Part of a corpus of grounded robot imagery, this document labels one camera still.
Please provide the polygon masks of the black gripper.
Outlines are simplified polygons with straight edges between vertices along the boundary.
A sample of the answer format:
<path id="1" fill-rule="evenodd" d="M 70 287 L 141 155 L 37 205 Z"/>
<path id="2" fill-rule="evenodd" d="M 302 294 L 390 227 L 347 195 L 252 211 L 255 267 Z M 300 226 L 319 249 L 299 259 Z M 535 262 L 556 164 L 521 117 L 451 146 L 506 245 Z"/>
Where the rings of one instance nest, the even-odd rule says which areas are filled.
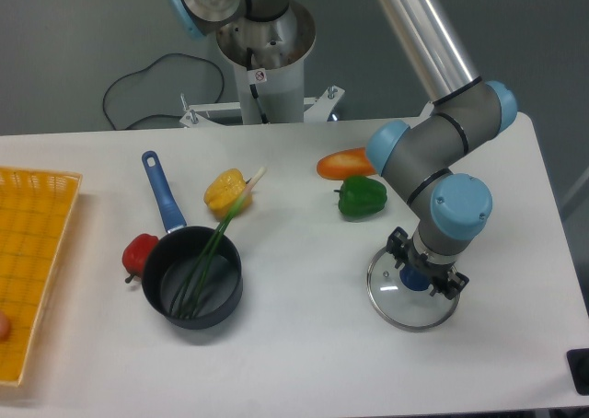
<path id="1" fill-rule="evenodd" d="M 394 258 L 396 268 L 402 267 L 399 272 L 401 281 L 428 281 L 432 286 L 430 296 L 442 295 L 448 300 L 457 298 L 469 283 L 467 276 L 452 270 L 458 255 L 440 255 L 421 243 L 415 245 L 413 240 L 400 226 L 387 238 L 386 253 Z"/>

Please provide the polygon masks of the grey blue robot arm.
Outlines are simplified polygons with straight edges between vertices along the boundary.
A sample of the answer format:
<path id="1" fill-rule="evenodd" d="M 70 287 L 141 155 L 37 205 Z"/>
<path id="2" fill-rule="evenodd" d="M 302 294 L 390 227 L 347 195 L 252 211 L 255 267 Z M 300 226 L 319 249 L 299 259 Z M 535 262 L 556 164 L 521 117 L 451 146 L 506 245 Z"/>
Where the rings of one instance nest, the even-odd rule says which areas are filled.
<path id="1" fill-rule="evenodd" d="M 193 37 L 214 34 L 237 69 L 244 123 L 299 122 L 302 82 L 261 90 L 259 71 L 274 75 L 300 64 L 316 37 L 309 13 L 293 0 L 169 0 Z M 436 0 L 378 0 L 432 103 L 409 126 L 396 120 L 369 139 L 370 164 L 417 215 L 412 235 L 396 229 L 387 251 L 406 286 L 456 298 L 468 279 L 454 269 L 459 254 L 485 227 L 492 198 L 486 185 L 451 167 L 515 120 L 513 93 L 481 79 Z"/>

